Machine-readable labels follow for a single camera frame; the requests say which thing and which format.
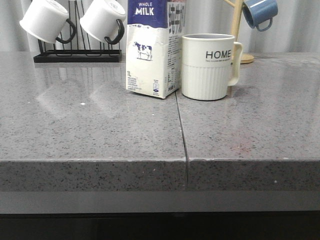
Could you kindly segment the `cream HOME mug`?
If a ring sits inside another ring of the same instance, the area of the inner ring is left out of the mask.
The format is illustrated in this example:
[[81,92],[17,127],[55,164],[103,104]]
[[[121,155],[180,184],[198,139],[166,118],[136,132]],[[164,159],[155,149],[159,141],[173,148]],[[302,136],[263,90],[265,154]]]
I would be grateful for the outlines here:
[[190,99],[215,101],[238,83],[243,45],[235,36],[196,33],[182,36],[181,91]]

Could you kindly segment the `whole milk carton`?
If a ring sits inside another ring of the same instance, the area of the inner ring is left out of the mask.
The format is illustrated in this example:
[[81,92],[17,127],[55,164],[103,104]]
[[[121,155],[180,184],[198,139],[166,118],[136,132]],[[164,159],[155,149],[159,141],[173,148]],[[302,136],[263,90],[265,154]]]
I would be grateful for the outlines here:
[[186,1],[127,3],[126,89],[164,99],[181,86]]

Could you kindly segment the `wooden mug tree stand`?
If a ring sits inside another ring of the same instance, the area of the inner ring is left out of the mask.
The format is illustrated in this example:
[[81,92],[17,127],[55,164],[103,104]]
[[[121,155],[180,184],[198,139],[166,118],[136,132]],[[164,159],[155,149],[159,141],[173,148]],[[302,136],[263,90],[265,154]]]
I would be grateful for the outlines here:
[[[232,21],[231,21],[231,28],[230,34],[235,37],[235,40],[238,39],[239,29],[240,29],[240,22],[242,17],[242,9],[244,0],[224,0],[225,3],[229,4],[233,7],[233,14],[232,14]],[[249,64],[254,61],[254,57],[251,54],[243,53],[241,57],[241,64]]]

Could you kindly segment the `right white hanging mug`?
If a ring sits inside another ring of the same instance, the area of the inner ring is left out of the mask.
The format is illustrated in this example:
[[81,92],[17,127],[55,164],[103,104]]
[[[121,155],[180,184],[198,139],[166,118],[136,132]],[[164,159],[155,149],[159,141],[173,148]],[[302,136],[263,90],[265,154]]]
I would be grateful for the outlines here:
[[86,33],[101,43],[116,45],[125,33],[126,11],[116,0],[94,0],[80,18]]

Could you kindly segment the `white hanging mug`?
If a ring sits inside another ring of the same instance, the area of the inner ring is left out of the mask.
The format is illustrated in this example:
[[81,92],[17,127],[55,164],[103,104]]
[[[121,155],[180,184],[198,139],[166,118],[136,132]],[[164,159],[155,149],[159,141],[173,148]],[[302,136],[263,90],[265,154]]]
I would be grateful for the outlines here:
[[125,33],[126,11],[116,0],[94,0],[80,18],[86,33],[101,43],[116,45]]
[[[19,24],[27,33],[49,44],[68,44],[77,33],[68,11],[55,0],[33,0]],[[59,37],[65,24],[71,27],[68,39]]]

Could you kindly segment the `blue enamel mug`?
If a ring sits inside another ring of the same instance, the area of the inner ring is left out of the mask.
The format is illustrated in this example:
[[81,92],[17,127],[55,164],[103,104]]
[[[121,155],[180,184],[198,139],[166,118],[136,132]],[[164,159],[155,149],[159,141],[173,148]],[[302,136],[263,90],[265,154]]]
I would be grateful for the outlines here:
[[278,14],[278,4],[276,0],[245,0],[242,12],[252,29],[264,32],[272,26],[273,17]]

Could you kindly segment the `left white hanging mug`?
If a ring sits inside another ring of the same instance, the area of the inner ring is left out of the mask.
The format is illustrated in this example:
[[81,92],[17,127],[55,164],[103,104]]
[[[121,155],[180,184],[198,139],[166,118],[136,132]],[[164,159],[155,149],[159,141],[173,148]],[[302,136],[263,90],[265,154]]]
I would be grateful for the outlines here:
[[[27,33],[49,44],[68,44],[77,33],[68,11],[55,0],[33,0],[19,24]],[[65,24],[71,27],[68,39],[59,37]]]

